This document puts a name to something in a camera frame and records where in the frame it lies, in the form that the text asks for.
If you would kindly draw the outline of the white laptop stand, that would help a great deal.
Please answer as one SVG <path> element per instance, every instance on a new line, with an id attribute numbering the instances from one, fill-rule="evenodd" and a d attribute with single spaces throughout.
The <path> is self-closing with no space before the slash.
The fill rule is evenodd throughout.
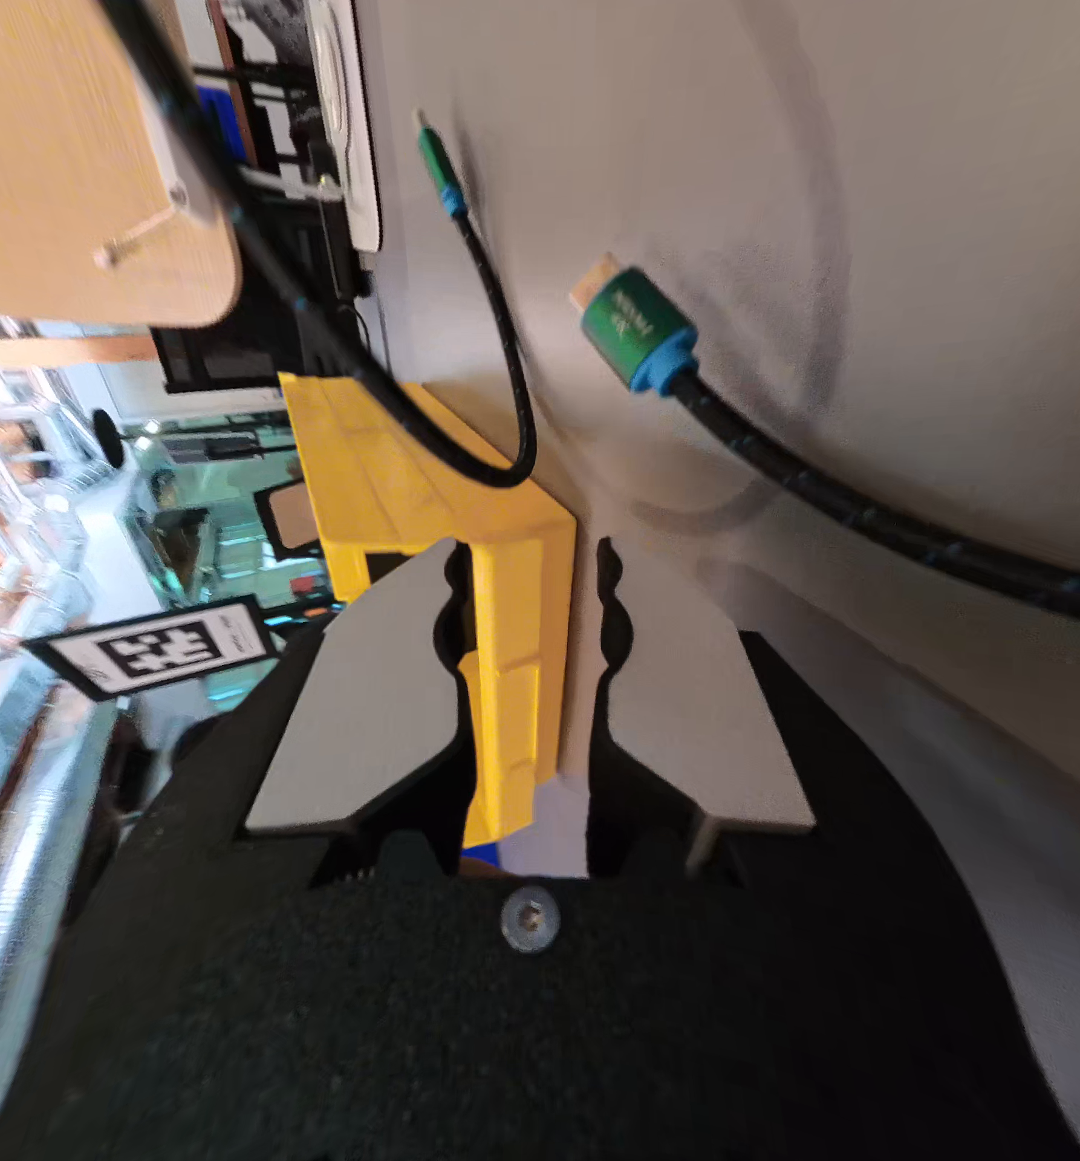
<path id="1" fill-rule="evenodd" d="M 0 314 L 202 328 L 243 261 L 102 2 L 0 2 Z"/>

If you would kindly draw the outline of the yellow plastic bin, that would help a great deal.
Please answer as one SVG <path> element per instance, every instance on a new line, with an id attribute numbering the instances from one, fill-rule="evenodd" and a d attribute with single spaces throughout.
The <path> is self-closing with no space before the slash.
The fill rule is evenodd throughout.
<path id="1" fill-rule="evenodd" d="M 459 663 L 476 781 L 464 832 L 480 848 L 529 826 L 561 739 L 576 519 L 532 480 L 476 484 L 423 450 L 353 380 L 283 372 L 312 519 L 333 595 L 356 600 L 368 557 L 469 548 L 474 652 Z"/>

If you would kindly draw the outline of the silver ventilation duct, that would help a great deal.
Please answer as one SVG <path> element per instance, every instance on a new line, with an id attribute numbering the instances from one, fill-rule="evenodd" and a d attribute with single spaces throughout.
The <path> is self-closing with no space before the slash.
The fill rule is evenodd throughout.
<path id="1" fill-rule="evenodd" d="M 60 692 L 0 810 L 0 1107 L 39 1004 L 114 721 L 113 704 Z"/>

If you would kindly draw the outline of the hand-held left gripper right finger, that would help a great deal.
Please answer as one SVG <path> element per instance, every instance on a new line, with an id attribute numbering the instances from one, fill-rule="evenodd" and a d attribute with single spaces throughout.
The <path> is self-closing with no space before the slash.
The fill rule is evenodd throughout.
<path id="1" fill-rule="evenodd" d="M 604 670 L 593 698 L 593 877 L 668 836 L 693 878 L 725 834 L 812 833 L 813 811 L 741 632 L 631 539 L 595 549 Z"/>

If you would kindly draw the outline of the braided hdmi cable green plugs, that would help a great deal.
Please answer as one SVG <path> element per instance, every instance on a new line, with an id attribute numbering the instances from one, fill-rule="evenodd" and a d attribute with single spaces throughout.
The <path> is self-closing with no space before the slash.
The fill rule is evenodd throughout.
<path id="1" fill-rule="evenodd" d="M 470 221 L 460 181 L 436 129 L 416 143 L 447 218 L 469 254 L 499 336 L 517 427 L 515 458 L 497 467 L 460 447 L 412 403 L 365 341 L 338 324 L 291 256 L 270 212 L 212 132 L 165 34 L 142 2 L 96 2 L 133 75 L 152 98 L 170 140 L 183 149 L 223 212 L 243 255 L 273 297 L 312 341 L 316 371 L 356 381 L 422 450 L 464 480 L 508 490 L 527 483 L 538 457 L 538 429 L 501 283 Z M 759 476 L 830 522 L 904 560 L 974 588 L 1080 623 L 1080 571 L 1013 553 L 881 503 L 798 457 L 703 382 L 693 322 L 633 266 L 586 276 L 573 293 L 581 334 L 632 394 L 674 399 L 707 434 Z"/>

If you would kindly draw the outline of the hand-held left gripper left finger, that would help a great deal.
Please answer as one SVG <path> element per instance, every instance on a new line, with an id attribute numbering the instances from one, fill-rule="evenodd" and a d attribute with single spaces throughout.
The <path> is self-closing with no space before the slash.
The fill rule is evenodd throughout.
<path id="1" fill-rule="evenodd" d="M 361 820 L 457 739 L 459 688 L 435 630 L 455 595 L 447 566 L 458 548 L 436 541 L 325 630 L 244 819 L 250 833 Z"/>

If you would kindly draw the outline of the black framed marker sign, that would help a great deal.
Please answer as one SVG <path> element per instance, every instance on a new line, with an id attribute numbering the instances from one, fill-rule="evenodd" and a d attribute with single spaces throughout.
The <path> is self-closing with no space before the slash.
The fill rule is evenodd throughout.
<path id="1" fill-rule="evenodd" d="M 95 703 L 226 672 L 278 651 L 254 595 L 32 637 L 21 648 Z"/>

